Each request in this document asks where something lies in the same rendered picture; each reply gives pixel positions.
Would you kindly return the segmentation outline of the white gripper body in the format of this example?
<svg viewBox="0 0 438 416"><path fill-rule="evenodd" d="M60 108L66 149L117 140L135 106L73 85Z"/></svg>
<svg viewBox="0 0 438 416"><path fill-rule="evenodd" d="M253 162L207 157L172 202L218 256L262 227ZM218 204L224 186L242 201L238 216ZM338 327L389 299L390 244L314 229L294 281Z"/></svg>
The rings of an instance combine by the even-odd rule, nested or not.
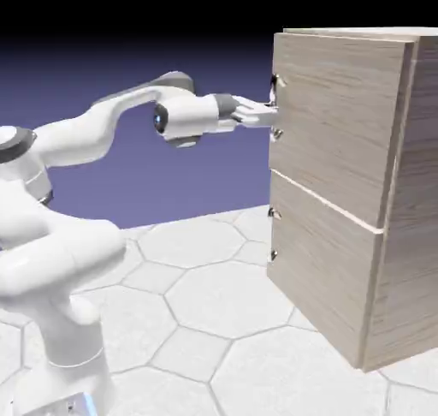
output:
<svg viewBox="0 0 438 416"><path fill-rule="evenodd" d="M269 128L276 122L278 108L271 103L260 103L249 98L233 96L236 103L231 117L246 128Z"/></svg>

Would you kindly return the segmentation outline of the light wood cabinet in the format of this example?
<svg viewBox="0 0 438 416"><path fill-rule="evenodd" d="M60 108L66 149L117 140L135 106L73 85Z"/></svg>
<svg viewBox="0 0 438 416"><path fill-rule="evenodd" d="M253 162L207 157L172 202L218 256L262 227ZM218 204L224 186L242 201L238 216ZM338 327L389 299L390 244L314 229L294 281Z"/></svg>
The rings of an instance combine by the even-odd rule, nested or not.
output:
<svg viewBox="0 0 438 416"><path fill-rule="evenodd" d="M414 43L393 133L382 245L359 369L374 371L438 348L438 27L288 28L281 33Z"/></svg>

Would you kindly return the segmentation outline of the long curved metal handle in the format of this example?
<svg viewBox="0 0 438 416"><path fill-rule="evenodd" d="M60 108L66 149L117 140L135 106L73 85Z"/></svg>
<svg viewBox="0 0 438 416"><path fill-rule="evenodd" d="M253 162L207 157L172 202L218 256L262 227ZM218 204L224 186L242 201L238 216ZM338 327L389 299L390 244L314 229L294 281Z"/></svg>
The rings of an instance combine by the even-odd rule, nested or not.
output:
<svg viewBox="0 0 438 416"><path fill-rule="evenodd" d="M278 93L278 89L284 87L285 85L286 82L278 74L271 75L268 106L274 111L274 115L275 115L274 121L269 131L269 139L272 143L275 143L284 133L283 130L277 127L276 122L279 115L277 93Z"/></svg>

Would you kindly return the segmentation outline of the small light wood door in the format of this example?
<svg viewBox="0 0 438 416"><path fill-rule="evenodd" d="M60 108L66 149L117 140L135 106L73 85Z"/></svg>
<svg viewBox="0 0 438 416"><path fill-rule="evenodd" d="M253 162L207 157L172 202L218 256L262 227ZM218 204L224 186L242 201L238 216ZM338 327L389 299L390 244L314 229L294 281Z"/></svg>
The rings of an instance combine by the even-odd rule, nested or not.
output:
<svg viewBox="0 0 438 416"><path fill-rule="evenodd" d="M281 220L269 278L353 367L361 367L382 229L277 171L271 173L270 206Z"/></svg>

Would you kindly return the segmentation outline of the large light wood door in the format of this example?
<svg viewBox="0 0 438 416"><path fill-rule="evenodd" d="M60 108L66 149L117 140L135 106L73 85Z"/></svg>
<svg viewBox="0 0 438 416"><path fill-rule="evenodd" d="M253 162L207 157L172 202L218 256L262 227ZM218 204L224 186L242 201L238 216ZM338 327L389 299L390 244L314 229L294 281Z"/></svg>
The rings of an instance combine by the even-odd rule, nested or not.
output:
<svg viewBox="0 0 438 416"><path fill-rule="evenodd" d="M374 229L383 224L413 45L409 39L275 36L282 135L270 148L271 167Z"/></svg>

